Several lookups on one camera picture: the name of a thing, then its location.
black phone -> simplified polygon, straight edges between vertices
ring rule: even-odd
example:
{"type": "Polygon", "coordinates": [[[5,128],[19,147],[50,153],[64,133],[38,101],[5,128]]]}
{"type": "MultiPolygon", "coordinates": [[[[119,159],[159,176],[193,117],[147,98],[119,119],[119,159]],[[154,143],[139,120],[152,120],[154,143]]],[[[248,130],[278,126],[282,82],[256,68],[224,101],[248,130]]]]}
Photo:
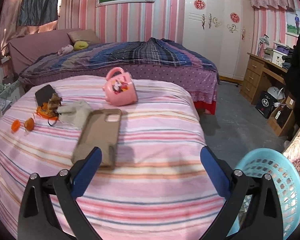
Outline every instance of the black phone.
{"type": "Polygon", "coordinates": [[[48,103],[49,99],[56,91],[50,85],[46,85],[45,87],[39,89],[35,93],[35,99],[37,100],[38,106],[42,106],[43,103],[48,103]]]}

cartoon print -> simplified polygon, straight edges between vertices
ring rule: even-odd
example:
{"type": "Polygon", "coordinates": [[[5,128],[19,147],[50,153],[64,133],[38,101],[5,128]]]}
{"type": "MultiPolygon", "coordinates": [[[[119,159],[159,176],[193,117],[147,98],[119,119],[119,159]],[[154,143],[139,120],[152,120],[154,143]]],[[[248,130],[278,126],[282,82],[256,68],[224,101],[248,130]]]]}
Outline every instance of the cartoon print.
{"type": "Polygon", "coordinates": [[[124,77],[123,79],[124,80],[116,79],[112,83],[112,89],[116,95],[129,89],[126,78],[124,77]]]}

storage box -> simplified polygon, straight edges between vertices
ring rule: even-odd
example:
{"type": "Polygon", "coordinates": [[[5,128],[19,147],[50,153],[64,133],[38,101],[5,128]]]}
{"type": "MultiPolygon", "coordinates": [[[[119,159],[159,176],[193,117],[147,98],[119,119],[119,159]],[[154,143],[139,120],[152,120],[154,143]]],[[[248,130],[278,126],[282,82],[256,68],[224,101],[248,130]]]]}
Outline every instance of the storage box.
{"type": "Polygon", "coordinates": [[[282,52],[279,52],[277,50],[273,50],[273,58],[272,58],[272,63],[282,67],[282,63],[284,60],[282,59],[282,56],[286,56],[287,54],[284,54],[282,52]]]}
{"type": "Polygon", "coordinates": [[[265,60],[269,60],[272,62],[273,59],[273,49],[272,48],[266,48],[263,50],[263,58],[265,60]]]}
{"type": "Polygon", "coordinates": [[[294,105],[295,105],[295,100],[294,97],[292,96],[292,94],[289,94],[286,100],[286,104],[290,109],[294,109],[294,105]]]}
{"type": "Polygon", "coordinates": [[[276,45],[276,49],[275,50],[277,50],[279,52],[282,52],[284,54],[288,54],[289,53],[289,46],[288,45],[283,44],[281,42],[277,42],[277,41],[274,41],[273,43],[276,45]]]}

wardrobe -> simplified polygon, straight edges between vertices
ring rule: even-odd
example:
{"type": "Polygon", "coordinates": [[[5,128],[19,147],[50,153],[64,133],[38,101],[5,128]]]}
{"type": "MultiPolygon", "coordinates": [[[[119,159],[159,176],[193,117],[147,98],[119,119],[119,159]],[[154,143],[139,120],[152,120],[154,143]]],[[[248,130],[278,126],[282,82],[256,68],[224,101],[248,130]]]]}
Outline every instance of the wardrobe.
{"type": "Polygon", "coordinates": [[[250,0],[186,0],[183,46],[211,60],[220,76],[243,80],[253,25],[250,0]]]}

mug handle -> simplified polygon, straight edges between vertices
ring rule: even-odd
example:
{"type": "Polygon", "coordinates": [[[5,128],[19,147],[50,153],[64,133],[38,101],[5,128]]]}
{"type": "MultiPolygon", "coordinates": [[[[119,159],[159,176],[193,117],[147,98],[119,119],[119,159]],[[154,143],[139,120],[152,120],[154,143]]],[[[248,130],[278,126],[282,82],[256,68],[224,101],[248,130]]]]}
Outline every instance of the mug handle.
{"type": "Polygon", "coordinates": [[[106,76],[106,80],[108,81],[110,78],[112,78],[113,74],[116,73],[117,71],[121,72],[122,74],[124,73],[124,70],[120,67],[114,67],[113,69],[111,69],[107,76],[106,76]]]}

